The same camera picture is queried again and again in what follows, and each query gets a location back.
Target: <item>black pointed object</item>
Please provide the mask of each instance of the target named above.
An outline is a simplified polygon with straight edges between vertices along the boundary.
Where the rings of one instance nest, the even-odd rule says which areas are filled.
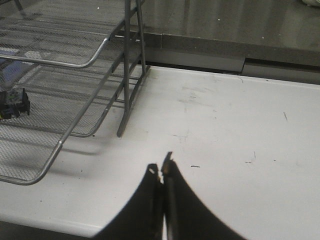
[[[163,193],[158,167],[149,164],[135,193],[94,240],[161,240]]]
[[[168,240],[245,240],[196,196],[169,152],[162,165]]]

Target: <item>metal desk organizer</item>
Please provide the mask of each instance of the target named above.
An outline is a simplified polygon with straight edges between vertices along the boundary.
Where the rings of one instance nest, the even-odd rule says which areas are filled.
[[[117,131],[123,134],[150,68],[143,3],[0,1],[0,71],[10,66],[10,83],[30,100],[29,115],[0,120],[0,181],[41,180],[68,136],[93,135],[112,106],[124,108]],[[138,31],[132,33],[135,14]],[[117,37],[123,27],[124,37]],[[133,77],[138,62],[141,70]]]

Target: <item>reflective surface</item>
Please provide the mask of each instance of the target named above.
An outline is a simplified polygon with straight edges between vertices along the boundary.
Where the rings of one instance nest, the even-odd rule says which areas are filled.
[[[235,47],[233,52],[249,58],[279,56],[280,62],[320,66],[320,8],[300,0],[148,0],[143,10],[150,33],[245,44],[222,48],[230,54],[228,48]],[[287,51],[275,55],[272,48]]]

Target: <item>white desk surface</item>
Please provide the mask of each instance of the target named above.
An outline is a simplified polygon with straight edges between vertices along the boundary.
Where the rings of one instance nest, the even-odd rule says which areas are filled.
[[[320,86],[152,67],[117,138],[120,111],[95,136],[70,137],[39,183],[0,182],[0,221],[92,237],[147,164],[173,151],[199,198],[244,237],[319,239]]]

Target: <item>metal frame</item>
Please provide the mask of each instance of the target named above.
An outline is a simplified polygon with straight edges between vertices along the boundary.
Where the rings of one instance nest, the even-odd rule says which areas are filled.
[[[0,175],[0,181],[7,182],[7,183],[12,183],[12,184],[17,184],[17,185],[32,185],[40,181],[48,172],[49,168],[51,167],[52,163],[56,159],[58,153],[63,147],[64,142],[67,140],[69,135],[76,136],[76,137],[88,137],[94,134],[99,126],[101,125],[102,121],[106,117],[106,115],[109,112],[109,109],[114,105],[115,102],[118,102],[119,99],[119,94],[123,91],[124,93],[124,113],[123,117],[119,126],[119,129],[117,131],[117,135],[120,137],[122,136],[127,122],[129,120],[130,112],[132,109],[132,104],[133,101],[137,95],[138,88],[141,85],[141,82],[143,79],[147,76],[148,70],[150,66],[146,66],[146,60],[145,60],[145,43],[144,43],[144,37],[143,37],[143,22],[142,22],[142,9],[141,5],[144,3],[144,0],[136,0],[136,7],[131,9],[131,1],[130,0],[125,0],[124,2],[124,20],[121,21],[112,31],[112,33],[107,36],[102,43],[100,44],[99,48],[95,52],[95,54],[90,58],[90,60],[85,63],[85,64],[71,64],[71,63],[66,63],[66,62],[58,62],[58,61],[51,61],[51,60],[43,60],[43,59],[30,59],[27,57],[20,57],[20,56],[15,56],[15,55],[4,55],[0,54],[0,58],[4,59],[9,59],[9,60],[18,60],[18,61],[24,61],[24,62],[30,62],[30,63],[37,63],[37,64],[46,64],[46,65],[53,65],[53,66],[60,66],[60,67],[69,67],[69,68],[86,68],[89,67],[94,63],[94,61],[97,60],[99,54],[101,53],[102,49],[109,43],[111,38],[113,38],[117,32],[124,26],[125,29],[125,34],[124,34],[124,51],[120,54],[120,56],[117,58],[117,60],[113,63],[110,69],[105,73],[104,77],[100,80],[99,84],[96,86],[94,92],[91,94],[89,99],[86,101],[84,106],[81,108],[81,110],[78,112],[77,116],[74,118],[73,122],[71,125],[67,128],[65,132],[59,132],[62,134],[61,138],[53,148],[50,156],[44,163],[41,172],[38,173],[38,175],[32,179],[32,180],[23,180],[20,178],[14,178],[14,177],[8,177],[4,175]],[[138,25],[139,25],[139,30],[138,33],[135,35],[139,35],[140,37],[140,55],[138,58],[133,62],[132,65],[129,65],[129,53],[131,49],[131,43],[136,41],[136,37],[134,36],[132,39],[130,38],[130,20],[131,17],[137,12],[137,17],[138,17]],[[121,81],[119,87],[113,94],[113,97],[109,100],[108,104],[106,104],[106,107],[104,111],[101,113],[101,117],[95,124],[93,130],[89,133],[85,134],[78,134],[78,133],[73,133],[73,129],[75,126],[79,123],[85,112],[88,110],[94,99],[97,97],[97,94],[99,91],[102,89],[102,87],[105,85],[106,81],[108,80],[109,76],[112,75],[112,73],[116,70],[118,67],[119,63],[121,62],[121,59],[123,59],[124,62],[124,72],[123,72],[123,80]],[[140,77],[137,78],[137,83],[134,86],[133,92],[130,95],[129,92],[129,79],[131,78],[131,73],[135,66],[138,64],[138,62],[141,61],[142,65],[142,74]],[[12,126],[13,124],[10,122],[6,123],[1,123],[4,125],[10,125]],[[30,126],[31,129],[37,130],[37,127]],[[41,131],[46,131],[46,132],[51,132],[55,133],[57,131],[53,129],[38,129]]]

